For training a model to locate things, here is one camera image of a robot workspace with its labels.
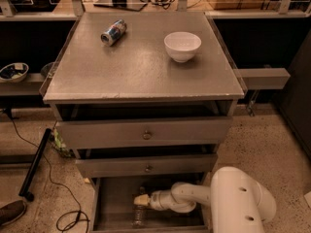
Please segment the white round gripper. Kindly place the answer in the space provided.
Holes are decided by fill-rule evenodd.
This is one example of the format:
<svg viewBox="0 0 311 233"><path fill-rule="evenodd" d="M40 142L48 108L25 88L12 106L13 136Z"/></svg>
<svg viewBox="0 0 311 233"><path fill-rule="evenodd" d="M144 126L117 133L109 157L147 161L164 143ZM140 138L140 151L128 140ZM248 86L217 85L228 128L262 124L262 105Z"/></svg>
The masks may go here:
<svg viewBox="0 0 311 233"><path fill-rule="evenodd" d="M138 206L148 206L157 211L169 209L170 192L168 190L159 190L151 194L142 194L134 198L134 204Z"/></svg>

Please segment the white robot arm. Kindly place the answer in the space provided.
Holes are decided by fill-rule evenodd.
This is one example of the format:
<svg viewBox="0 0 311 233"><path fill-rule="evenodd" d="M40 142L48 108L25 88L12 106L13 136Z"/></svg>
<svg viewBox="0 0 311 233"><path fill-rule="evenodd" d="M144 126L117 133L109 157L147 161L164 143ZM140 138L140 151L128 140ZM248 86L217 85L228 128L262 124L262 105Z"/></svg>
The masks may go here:
<svg viewBox="0 0 311 233"><path fill-rule="evenodd" d="M174 183L170 189L134 198L156 211L188 213L197 204L211 209L214 233L264 233L263 224L277 211L275 198L262 184L235 167L223 167L209 186Z"/></svg>

